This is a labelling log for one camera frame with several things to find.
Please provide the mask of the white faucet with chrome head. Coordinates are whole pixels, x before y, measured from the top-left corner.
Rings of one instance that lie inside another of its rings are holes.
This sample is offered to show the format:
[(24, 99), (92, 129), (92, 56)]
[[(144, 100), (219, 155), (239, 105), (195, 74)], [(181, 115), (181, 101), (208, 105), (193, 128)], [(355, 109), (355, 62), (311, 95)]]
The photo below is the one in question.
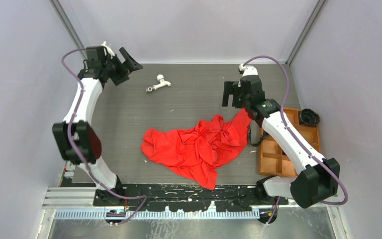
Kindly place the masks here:
[(166, 86), (170, 87), (172, 85), (171, 82), (165, 80), (165, 77), (162, 74), (157, 75), (156, 80), (158, 81), (158, 84), (153, 85), (153, 87), (152, 87), (153, 91), (155, 91), (159, 88), (162, 88), (162, 87), (166, 87)]

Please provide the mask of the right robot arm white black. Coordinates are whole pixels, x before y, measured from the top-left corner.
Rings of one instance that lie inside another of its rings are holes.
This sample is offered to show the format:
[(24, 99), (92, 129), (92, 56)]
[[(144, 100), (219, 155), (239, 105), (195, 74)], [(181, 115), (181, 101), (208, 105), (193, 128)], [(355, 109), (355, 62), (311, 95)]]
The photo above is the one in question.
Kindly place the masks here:
[(267, 99), (261, 80), (256, 75), (243, 76), (239, 81), (225, 81), (222, 106), (244, 109), (260, 129), (272, 137), (292, 162), (296, 178), (269, 176), (259, 181), (257, 200), (264, 205), (275, 197), (293, 199), (306, 209), (338, 192), (340, 165), (335, 158), (326, 159), (295, 129), (280, 104)]

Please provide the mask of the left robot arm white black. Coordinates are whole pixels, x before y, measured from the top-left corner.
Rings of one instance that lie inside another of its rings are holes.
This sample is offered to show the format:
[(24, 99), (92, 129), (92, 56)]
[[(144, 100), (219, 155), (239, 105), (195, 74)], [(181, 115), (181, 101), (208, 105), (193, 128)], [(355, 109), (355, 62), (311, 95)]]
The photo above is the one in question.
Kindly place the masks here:
[(78, 73), (74, 73), (65, 63), (72, 51), (61, 59), (62, 65), (77, 81), (77, 91), (64, 119), (53, 124), (52, 133), (62, 159), (86, 172), (95, 183), (99, 197), (105, 197), (112, 205), (118, 206), (128, 197), (119, 177), (109, 169), (102, 157), (101, 140), (92, 127), (92, 118), (108, 80), (118, 86), (143, 66), (124, 47), (119, 49), (124, 61), (105, 44), (87, 47), (83, 51), (86, 58)]

